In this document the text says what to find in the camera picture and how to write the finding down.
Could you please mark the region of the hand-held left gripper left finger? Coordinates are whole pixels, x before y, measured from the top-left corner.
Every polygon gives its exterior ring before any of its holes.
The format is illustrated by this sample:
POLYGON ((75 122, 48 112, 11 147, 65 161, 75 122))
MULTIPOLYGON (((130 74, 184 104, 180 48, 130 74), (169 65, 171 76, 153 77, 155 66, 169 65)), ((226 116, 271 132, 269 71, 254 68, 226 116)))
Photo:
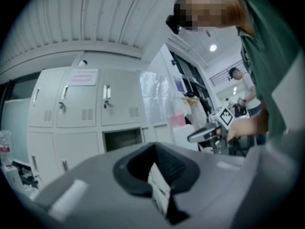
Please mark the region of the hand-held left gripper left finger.
POLYGON ((47 185, 35 202, 46 211, 75 180, 86 183, 78 203, 70 208, 63 224, 69 229, 169 229, 150 198, 128 194, 115 180, 115 163, 142 145, 132 145, 86 159, 47 185))

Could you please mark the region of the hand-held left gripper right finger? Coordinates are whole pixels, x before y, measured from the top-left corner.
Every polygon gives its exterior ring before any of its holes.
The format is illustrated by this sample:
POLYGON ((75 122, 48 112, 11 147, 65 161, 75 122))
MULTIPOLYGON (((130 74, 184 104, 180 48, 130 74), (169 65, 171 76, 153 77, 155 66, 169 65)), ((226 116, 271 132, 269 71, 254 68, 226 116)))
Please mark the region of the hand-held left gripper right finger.
POLYGON ((269 142, 246 157, 210 155, 156 143, 169 179, 169 219, 157 229, 264 229, 279 227, 302 170, 299 142, 269 142))

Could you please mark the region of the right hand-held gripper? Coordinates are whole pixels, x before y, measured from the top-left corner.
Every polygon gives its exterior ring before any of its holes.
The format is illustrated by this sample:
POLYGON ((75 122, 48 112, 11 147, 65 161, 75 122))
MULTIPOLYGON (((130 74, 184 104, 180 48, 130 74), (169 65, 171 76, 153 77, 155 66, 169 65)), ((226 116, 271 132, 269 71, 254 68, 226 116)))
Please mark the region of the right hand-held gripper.
POLYGON ((211 141, 214 152, 221 152, 227 147, 227 134, 235 120, 235 116, 227 107, 218 107, 208 117, 209 123, 215 127, 201 128, 187 137, 189 142, 211 141))

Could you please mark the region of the person's right hand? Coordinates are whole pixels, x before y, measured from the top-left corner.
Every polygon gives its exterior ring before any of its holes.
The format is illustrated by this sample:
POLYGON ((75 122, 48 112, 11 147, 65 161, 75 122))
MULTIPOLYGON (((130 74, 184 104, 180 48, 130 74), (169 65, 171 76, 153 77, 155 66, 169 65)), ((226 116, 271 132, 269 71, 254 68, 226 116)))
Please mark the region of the person's right hand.
POLYGON ((252 126, 249 119, 235 120, 228 130, 227 141, 235 137, 247 136, 252 134, 252 126))

